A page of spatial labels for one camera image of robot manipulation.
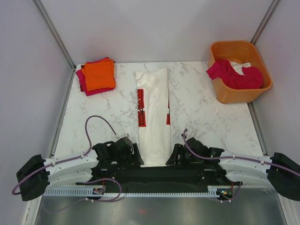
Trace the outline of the white t shirt red print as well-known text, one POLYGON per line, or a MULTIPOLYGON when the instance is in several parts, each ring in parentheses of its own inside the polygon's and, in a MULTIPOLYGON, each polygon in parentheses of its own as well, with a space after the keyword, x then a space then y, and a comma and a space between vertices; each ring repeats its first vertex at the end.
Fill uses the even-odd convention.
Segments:
POLYGON ((135 73, 139 152, 143 167, 166 166, 171 156, 168 68, 135 73))

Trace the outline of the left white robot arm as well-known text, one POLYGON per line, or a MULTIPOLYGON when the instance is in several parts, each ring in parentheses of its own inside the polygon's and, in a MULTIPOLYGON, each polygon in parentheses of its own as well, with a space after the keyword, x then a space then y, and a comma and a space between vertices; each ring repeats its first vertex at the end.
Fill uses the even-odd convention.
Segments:
POLYGON ((83 153, 67 157, 43 159, 35 155, 16 173, 19 192, 13 194, 27 202, 51 188, 104 185, 108 179, 116 178, 118 170, 143 164, 138 145, 127 137, 98 143, 83 153))

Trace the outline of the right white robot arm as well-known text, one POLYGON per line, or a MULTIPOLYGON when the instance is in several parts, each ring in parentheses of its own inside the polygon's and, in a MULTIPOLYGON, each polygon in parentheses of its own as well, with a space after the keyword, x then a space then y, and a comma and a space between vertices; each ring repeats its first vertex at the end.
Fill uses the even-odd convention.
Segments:
POLYGON ((282 153, 273 156, 245 156, 207 147, 195 138, 176 144, 166 165, 213 170, 219 184, 227 182, 273 187, 280 195, 300 199, 300 166, 282 153))

